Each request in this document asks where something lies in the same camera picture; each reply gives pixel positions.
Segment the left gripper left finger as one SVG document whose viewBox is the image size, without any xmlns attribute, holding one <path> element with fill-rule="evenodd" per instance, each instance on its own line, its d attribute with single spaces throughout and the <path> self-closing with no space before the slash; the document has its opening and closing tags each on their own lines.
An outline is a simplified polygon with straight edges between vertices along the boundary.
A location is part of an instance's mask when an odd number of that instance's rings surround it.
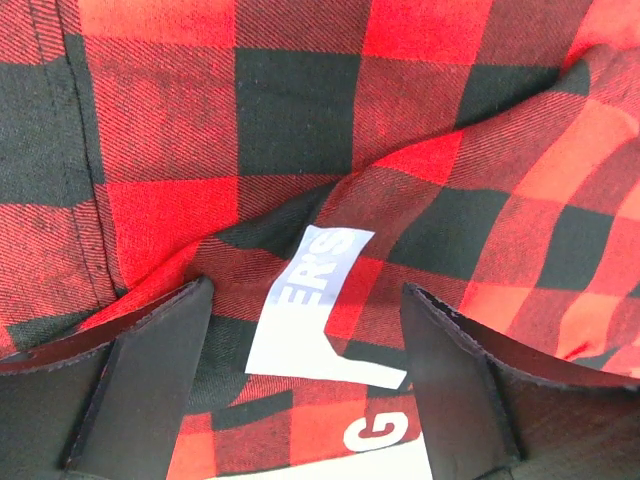
<svg viewBox="0 0 640 480">
<path fill-rule="evenodd" d="M 205 277 L 1 361 L 4 479 L 163 479 L 208 328 Z"/>
</svg>

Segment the red black plaid shirt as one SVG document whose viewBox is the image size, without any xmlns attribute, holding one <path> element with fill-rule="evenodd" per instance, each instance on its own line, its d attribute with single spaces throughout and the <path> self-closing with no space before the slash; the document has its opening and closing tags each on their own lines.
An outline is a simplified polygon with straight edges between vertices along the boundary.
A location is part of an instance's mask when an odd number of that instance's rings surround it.
<svg viewBox="0 0 640 480">
<path fill-rule="evenodd" d="M 169 467 L 413 440 L 402 286 L 639 373 L 635 1 L 5 1 L 1 353 L 196 277 Z"/>
</svg>

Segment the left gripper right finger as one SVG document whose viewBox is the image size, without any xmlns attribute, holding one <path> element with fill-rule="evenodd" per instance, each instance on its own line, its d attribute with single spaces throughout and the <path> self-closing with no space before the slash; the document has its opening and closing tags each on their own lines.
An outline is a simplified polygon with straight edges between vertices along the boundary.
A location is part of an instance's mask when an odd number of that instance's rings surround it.
<svg viewBox="0 0 640 480">
<path fill-rule="evenodd" d="M 542 353 L 417 285 L 401 324 L 436 479 L 635 479 L 639 383 Z"/>
</svg>

